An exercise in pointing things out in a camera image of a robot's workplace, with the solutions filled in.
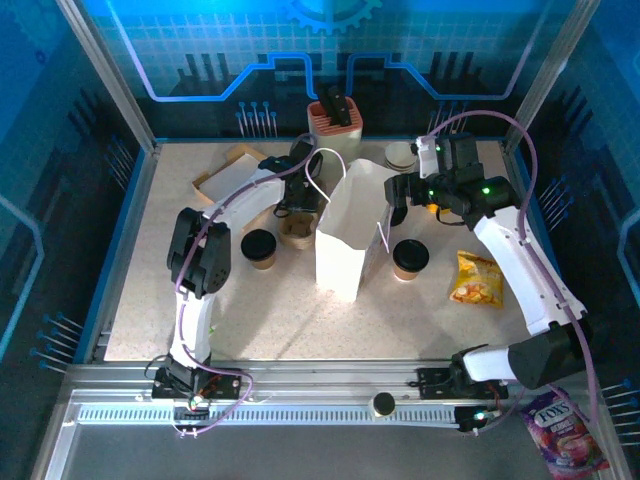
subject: purple snack bag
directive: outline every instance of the purple snack bag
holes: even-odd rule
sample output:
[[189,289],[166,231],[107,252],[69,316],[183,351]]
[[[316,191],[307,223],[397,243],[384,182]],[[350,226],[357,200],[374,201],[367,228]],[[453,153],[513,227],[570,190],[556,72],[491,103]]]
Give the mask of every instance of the purple snack bag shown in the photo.
[[609,462],[571,405],[553,392],[520,411],[554,480],[575,480],[609,468]]

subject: black cup lid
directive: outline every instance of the black cup lid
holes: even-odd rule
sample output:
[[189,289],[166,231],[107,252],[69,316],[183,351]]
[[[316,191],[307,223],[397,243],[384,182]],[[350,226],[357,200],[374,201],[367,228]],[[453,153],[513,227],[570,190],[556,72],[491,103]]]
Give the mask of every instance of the black cup lid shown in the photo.
[[429,263],[429,250],[418,240],[402,240],[393,249],[393,261],[407,272],[419,272]]
[[382,392],[373,397],[373,409],[380,415],[391,415],[396,409],[396,401],[393,395]]
[[240,250],[252,262],[266,260],[276,251],[276,237],[266,230],[252,230],[242,239]]

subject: snack bag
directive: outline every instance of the snack bag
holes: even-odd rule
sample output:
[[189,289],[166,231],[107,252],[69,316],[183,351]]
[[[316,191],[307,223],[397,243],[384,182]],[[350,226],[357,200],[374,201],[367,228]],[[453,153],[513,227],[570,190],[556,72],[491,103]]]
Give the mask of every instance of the snack bag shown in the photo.
[[609,468],[609,462],[571,405],[553,392],[521,412],[554,480],[575,480]]
[[502,308],[504,277],[493,260],[458,251],[458,279],[449,298],[454,302]]

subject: white cable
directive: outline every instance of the white cable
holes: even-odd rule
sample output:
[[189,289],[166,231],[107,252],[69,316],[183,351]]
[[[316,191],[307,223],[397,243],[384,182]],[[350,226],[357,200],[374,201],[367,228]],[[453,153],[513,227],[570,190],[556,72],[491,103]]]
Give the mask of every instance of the white cable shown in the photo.
[[[314,150],[314,155],[317,152],[321,152],[321,151],[325,151],[325,152],[331,152],[333,153],[336,157],[338,157],[338,160],[340,160],[340,164],[342,165],[342,178],[347,176],[347,167],[344,163],[344,160],[342,159],[342,155],[340,155],[338,152],[336,152],[334,149],[332,148],[326,148],[326,147],[321,147],[321,148],[316,148]],[[313,181],[313,179],[311,178],[311,175],[309,174],[309,163],[311,163],[311,160],[313,159],[313,157],[311,157],[309,160],[307,160],[307,163],[304,164],[304,173],[307,175],[307,180],[309,180],[309,183],[311,185],[313,185],[313,187],[318,190],[318,192],[320,192],[320,195],[322,195],[325,200],[327,201],[327,203],[331,203],[331,199],[329,198],[329,195],[327,195],[326,193],[324,193],[320,187],[318,187],[318,185],[316,184],[316,182]]]
[[391,236],[391,217],[393,216],[393,212],[389,212],[389,223],[387,224],[387,237],[385,238],[384,232],[382,231],[382,225],[380,222],[376,222],[378,224],[378,230],[380,230],[380,236],[382,237],[382,243],[384,243],[384,248],[387,250],[387,253],[391,253],[389,251],[389,237]]

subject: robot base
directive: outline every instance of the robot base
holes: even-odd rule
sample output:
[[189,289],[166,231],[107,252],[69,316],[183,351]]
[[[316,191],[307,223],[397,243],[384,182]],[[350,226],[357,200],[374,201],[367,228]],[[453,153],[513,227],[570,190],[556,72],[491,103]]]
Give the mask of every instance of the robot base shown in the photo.
[[509,398],[509,391],[496,380],[463,382],[455,362],[450,368],[418,368],[418,381],[408,382],[418,388],[420,400],[474,399],[501,400]]
[[210,400],[237,400],[241,387],[239,375],[218,375],[199,368],[186,368],[168,355],[156,372],[151,398],[184,400],[199,395]]

